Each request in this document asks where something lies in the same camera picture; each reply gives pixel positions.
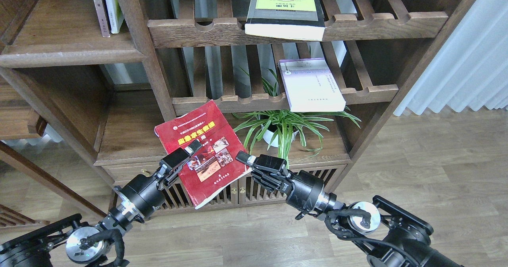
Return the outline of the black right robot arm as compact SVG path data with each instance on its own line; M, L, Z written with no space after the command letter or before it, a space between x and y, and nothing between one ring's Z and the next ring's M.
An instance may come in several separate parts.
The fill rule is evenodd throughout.
M325 191L322 179L307 171L290 171L285 159L242 151L236 159L251 169L262 188L286 195L286 203L299 211L296 220L308 215L323 221L338 239L361 249L372 267L458 265L430 246L429 223L379 195L372 202L346 205Z

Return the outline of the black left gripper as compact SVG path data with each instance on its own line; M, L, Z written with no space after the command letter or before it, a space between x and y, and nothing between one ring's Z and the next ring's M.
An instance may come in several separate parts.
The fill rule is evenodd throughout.
M164 202L163 188L170 186L178 177L183 165L202 148L198 139L194 139L186 148L178 148L160 161L160 167L150 177L136 175L125 186L115 189L122 199L113 209L113 217L120 224L132 221L143 223Z

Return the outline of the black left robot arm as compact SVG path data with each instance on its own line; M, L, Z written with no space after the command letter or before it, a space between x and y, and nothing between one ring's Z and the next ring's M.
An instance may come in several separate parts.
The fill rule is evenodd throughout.
M68 258L87 267L125 267L123 236L134 221L143 223L164 203L163 188L173 184L186 162L201 148L198 140L178 148L160 161L149 177L136 175L116 186L121 203L92 226L77 213L1 245L2 267L50 267L50 251L65 245Z

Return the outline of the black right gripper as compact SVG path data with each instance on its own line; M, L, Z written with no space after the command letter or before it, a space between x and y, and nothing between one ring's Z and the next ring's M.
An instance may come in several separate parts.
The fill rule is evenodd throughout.
M265 190L285 194L286 203L300 213L330 211L331 195L325 193L322 179L307 171L289 171L286 160L282 158L268 155L256 157L239 151L236 160L251 167L253 179Z

